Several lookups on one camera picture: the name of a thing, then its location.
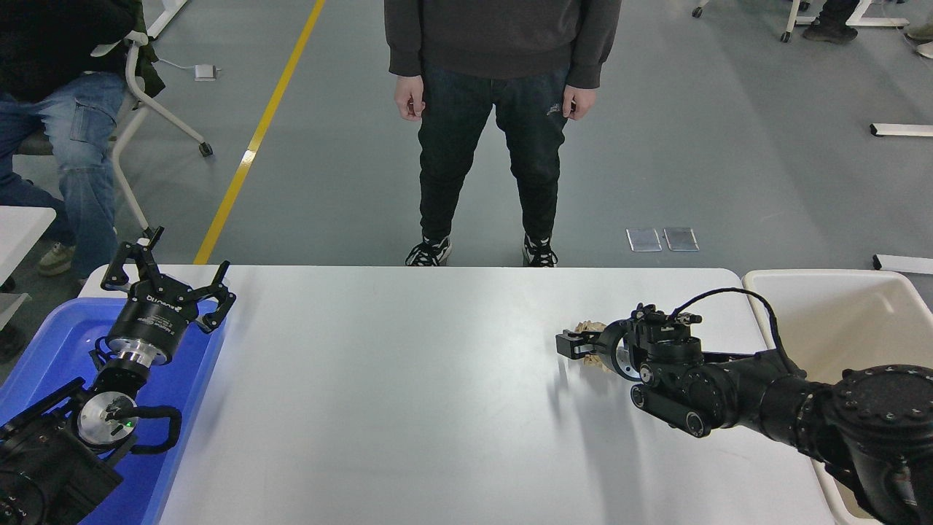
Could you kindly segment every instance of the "chair leg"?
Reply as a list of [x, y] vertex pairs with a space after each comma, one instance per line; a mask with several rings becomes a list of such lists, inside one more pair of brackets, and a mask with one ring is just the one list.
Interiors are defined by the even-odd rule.
[[208, 144], [204, 140], [204, 137], [201, 136], [201, 134], [191, 129], [187, 124], [182, 122], [181, 119], [179, 119], [178, 117], [173, 115], [171, 111], [166, 109], [162, 104], [159, 104], [158, 102], [153, 100], [151, 96], [145, 94], [143, 90], [139, 87], [139, 84], [136, 83], [136, 76], [135, 76], [136, 61], [138, 59], [139, 59], [139, 46], [134, 44], [130, 46], [130, 50], [127, 54], [127, 61], [126, 61], [126, 82], [127, 82], [127, 85], [130, 86], [130, 91], [132, 92], [132, 94], [137, 99], [139, 99], [139, 101], [143, 103], [145, 106], [152, 108], [156, 113], [159, 113], [160, 115], [162, 115], [164, 119], [174, 124], [175, 127], [177, 127], [181, 131], [188, 134], [191, 138], [197, 140], [199, 150], [201, 151], [201, 155], [203, 157], [212, 155], [214, 152], [211, 149], [210, 144]]
[[139, 202], [136, 201], [136, 196], [132, 193], [130, 183], [123, 175], [123, 168], [121, 168], [119, 165], [119, 156], [123, 152], [123, 149], [126, 148], [127, 143], [130, 142], [132, 136], [135, 135], [136, 130], [139, 129], [140, 124], [143, 123], [143, 119], [146, 118], [148, 113], [149, 108], [147, 106], [139, 106], [139, 108], [136, 109], [135, 114], [132, 116], [132, 119], [130, 119], [130, 122], [117, 136], [117, 142], [114, 143], [113, 150], [110, 153], [110, 162], [114, 167], [114, 179], [117, 181], [120, 189], [123, 191], [123, 195], [126, 198], [127, 204], [130, 206], [132, 214], [136, 217], [136, 221], [139, 222], [139, 226], [143, 230], [149, 229], [149, 223], [146, 220], [146, 216], [143, 215], [143, 209], [139, 207]]
[[797, 23], [797, 13], [801, 9], [801, 0], [794, 0], [793, 4], [790, 5], [790, 16], [787, 18], [787, 27], [784, 29], [784, 34], [781, 35], [782, 42], [790, 41], [790, 34], [794, 32], [794, 24]]

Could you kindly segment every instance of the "sneaker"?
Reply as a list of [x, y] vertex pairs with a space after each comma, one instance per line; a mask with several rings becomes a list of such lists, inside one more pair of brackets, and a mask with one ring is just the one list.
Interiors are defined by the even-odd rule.
[[553, 268], [557, 266], [557, 254], [550, 249], [550, 237], [534, 240], [526, 234], [522, 255], [524, 256], [525, 266], [533, 268]]
[[913, 40], [933, 40], [933, 21], [926, 25], [912, 28], [907, 32], [907, 37]]
[[424, 237], [421, 244], [411, 249], [405, 259], [406, 266], [443, 266], [447, 263], [447, 256], [451, 254], [450, 236], [439, 241], [432, 241]]
[[75, 247], [55, 243], [52, 249], [39, 259], [37, 272], [42, 277], [63, 274], [71, 269], [71, 259], [75, 257]]
[[803, 37], [814, 42], [830, 42], [832, 44], [847, 44], [858, 36], [858, 31], [854, 27], [835, 26], [819, 23], [819, 20], [810, 24]]

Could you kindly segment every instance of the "black jacket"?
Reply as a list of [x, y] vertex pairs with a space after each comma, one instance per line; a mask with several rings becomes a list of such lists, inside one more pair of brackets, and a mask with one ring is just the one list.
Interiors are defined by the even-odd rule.
[[135, 0], [0, 0], [0, 91], [37, 102], [83, 71], [122, 71], [125, 48], [91, 58], [135, 25]]

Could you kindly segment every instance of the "blue plastic bin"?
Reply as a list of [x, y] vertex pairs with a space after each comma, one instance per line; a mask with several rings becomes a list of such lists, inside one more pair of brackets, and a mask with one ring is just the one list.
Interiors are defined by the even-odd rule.
[[[0, 424], [75, 377], [84, 378], [85, 388], [93, 383], [97, 371], [88, 351], [98, 337], [110, 331], [125, 303], [124, 299], [74, 299], [49, 314], [0, 388]], [[201, 305], [213, 309], [216, 304], [205, 301]], [[159, 521], [207, 379], [214, 370], [225, 327], [208, 335], [192, 324], [172, 362], [152, 367], [136, 402], [170, 404], [181, 410], [178, 445], [156, 456], [130, 454], [124, 458], [117, 464], [123, 483], [81, 521], [82, 525], [151, 525]], [[161, 443], [167, 429], [162, 420], [140, 420], [136, 428], [139, 443]]]

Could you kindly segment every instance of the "yellow floor line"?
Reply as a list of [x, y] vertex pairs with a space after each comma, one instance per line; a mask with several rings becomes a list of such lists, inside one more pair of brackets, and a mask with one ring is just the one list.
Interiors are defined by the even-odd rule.
[[313, 31], [314, 25], [317, 23], [317, 18], [321, 14], [321, 9], [324, 8], [324, 2], [325, 0], [317, 0], [314, 4], [314, 9], [311, 11], [311, 15], [308, 17], [308, 21], [304, 24], [304, 29], [301, 30], [298, 42], [295, 43], [295, 48], [288, 58], [288, 64], [285, 65], [285, 70], [282, 72], [282, 76], [279, 77], [279, 83], [275, 86], [275, 91], [272, 92], [272, 98], [269, 99], [266, 110], [263, 111], [262, 118], [259, 119], [259, 125], [253, 133], [253, 138], [249, 141], [249, 146], [243, 154], [243, 159], [240, 160], [240, 166], [237, 168], [236, 173], [233, 175], [233, 180], [227, 188], [227, 194], [224, 195], [224, 200], [220, 202], [220, 207], [214, 215], [214, 221], [211, 222], [211, 227], [208, 228], [207, 235], [204, 236], [204, 240], [201, 242], [201, 248], [194, 258], [195, 264], [207, 264], [207, 260], [211, 257], [211, 252], [214, 251], [214, 246], [217, 244], [220, 232], [224, 229], [227, 217], [230, 216], [230, 210], [233, 209], [233, 203], [236, 202], [237, 196], [240, 194], [240, 189], [243, 187], [243, 183], [246, 180], [246, 176], [249, 175], [249, 170], [253, 167], [253, 159], [256, 158], [259, 146], [262, 145], [262, 139], [266, 136], [266, 132], [269, 131], [269, 125], [272, 123], [272, 118], [275, 117], [275, 112], [279, 108], [279, 103], [282, 102], [282, 96], [288, 88], [288, 82], [291, 81], [292, 75], [295, 73], [298, 60], [301, 58], [304, 47], [308, 43], [308, 37], [311, 36], [311, 31]]

